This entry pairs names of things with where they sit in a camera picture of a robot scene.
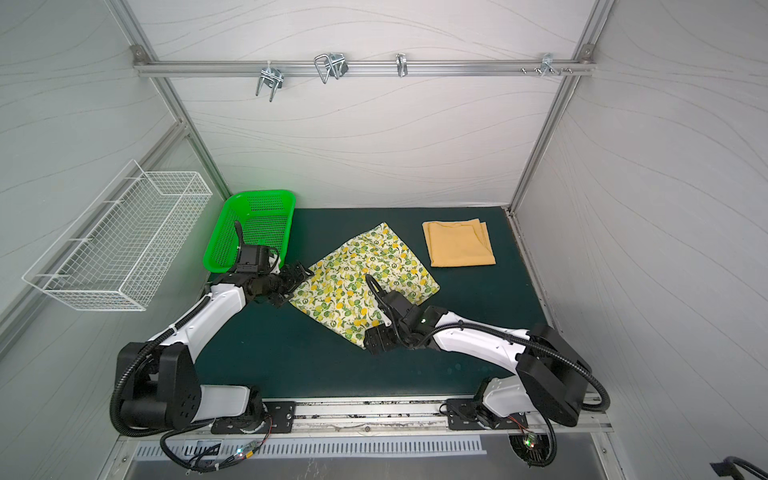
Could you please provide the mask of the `floral patterned skirt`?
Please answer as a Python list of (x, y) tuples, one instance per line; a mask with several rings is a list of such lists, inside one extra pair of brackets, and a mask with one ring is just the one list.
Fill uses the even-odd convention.
[(365, 331), (385, 322), (366, 284), (367, 275), (416, 305), (440, 290), (418, 257), (385, 223), (346, 241), (310, 270), (314, 275), (297, 288), (291, 305), (360, 348)]

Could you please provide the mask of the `yellow skirt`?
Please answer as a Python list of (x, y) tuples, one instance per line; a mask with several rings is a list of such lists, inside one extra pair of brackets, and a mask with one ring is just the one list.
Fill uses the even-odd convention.
[(422, 224), (432, 267), (457, 268), (496, 264), (488, 228), (479, 219)]

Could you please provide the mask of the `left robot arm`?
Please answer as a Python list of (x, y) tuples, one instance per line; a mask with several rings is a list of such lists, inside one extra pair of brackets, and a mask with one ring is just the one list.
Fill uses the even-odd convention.
[(130, 342), (117, 355), (109, 404), (114, 429), (145, 437), (217, 419), (263, 422), (256, 387), (204, 385), (195, 362), (210, 340), (249, 303), (264, 298), (285, 304), (314, 273), (299, 262), (277, 273), (224, 273), (206, 286), (203, 296), (166, 330), (145, 342)]

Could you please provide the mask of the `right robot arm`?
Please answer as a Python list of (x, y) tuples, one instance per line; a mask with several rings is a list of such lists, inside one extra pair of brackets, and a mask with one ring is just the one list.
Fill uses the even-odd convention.
[(508, 329), (472, 321), (445, 308), (418, 306), (398, 291), (371, 288), (382, 325), (364, 334), (364, 348), (376, 355), (398, 348), (464, 354), (510, 373), (479, 389), (482, 415), (495, 418), (537, 412), (574, 427), (583, 411), (605, 412), (611, 398), (586, 360), (554, 328)]

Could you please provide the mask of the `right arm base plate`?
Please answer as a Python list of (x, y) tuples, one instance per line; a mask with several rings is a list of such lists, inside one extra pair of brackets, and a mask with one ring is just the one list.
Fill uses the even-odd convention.
[(438, 408), (447, 419), (450, 431), (512, 430), (526, 432), (525, 414), (500, 417), (484, 407), (480, 401), (469, 398), (446, 399)]

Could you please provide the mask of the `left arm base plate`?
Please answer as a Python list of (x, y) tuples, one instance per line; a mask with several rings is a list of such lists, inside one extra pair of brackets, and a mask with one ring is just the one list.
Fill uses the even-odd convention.
[(246, 412), (238, 417), (217, 419), (210, 432), (215, 435), (246, 435), (291, 433), (295, 419), (296, 403), (293, 401), (266, 401), (260, 410)]

